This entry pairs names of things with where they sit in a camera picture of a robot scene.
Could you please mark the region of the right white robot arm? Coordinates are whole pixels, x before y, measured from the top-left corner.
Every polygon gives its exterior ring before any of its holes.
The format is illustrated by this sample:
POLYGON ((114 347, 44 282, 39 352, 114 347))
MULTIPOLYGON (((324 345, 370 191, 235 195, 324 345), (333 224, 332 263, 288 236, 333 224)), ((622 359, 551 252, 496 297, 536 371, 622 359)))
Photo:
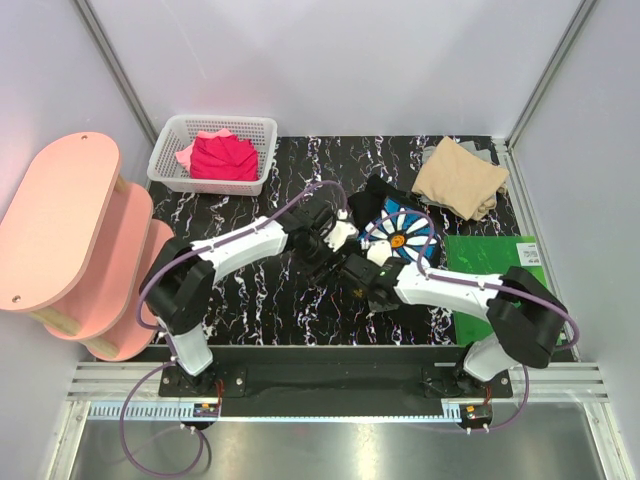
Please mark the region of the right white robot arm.
POLYGON ((474 275, 395 257, 378 264, 353 254, 340 276, 383 309, 427 305, 488 323, 492 333, 467 348, 453 374, 457 390, 470 397, 486 389, 498 373, 518 364, 547 368, 563 326, 572 320, 533 274, 517 266, 502 275, 474 275))

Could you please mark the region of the black daisy t-shirt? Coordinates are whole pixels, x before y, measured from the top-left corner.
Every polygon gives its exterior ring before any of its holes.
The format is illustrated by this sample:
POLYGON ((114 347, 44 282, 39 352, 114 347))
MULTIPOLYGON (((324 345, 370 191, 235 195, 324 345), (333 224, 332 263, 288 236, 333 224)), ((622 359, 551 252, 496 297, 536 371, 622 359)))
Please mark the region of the black daisy t-shirt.
MULTIPOLYGON (((334 183, 332 186, 340 195, 338 210, 346 210, 349 220, 359 230, 356 239, 348 240, 338 250, 345 254, 344 262, 351 254, 365 257, 362 240, 387 240, 393 249, 392 257, 400 259, 400 274, 395 286, 400 306, 443 306, 446 290, 442 284, 426 277, 432 261, 440 252, 436 227, 411 195, 397 190, 378 176, 370 177, 365 188, 351 196, 341 185, 334 183)), ((320 232, 323 240, 334 226, 338 210, 322 216, 320 232)), ((335 278, 347 289, 339 277, 343 263, 336 275, 330 278, 335 278)))

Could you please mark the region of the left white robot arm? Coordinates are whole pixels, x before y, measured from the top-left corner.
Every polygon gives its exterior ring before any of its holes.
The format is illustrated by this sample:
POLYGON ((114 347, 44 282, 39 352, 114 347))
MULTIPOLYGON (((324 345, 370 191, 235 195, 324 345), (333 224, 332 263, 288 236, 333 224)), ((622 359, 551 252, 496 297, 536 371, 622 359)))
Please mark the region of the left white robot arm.
POLYGON ((139 305, 156 317, 181 384, 196 396, 215 386, 214 357, 202 318, 213 287, 255 262, 289 253, 313 280, 324 279, 340 252, 358 236, 345 210, 310 199, 291 204, 227 234, 185 243, 165 242, 143 280, 139 305))

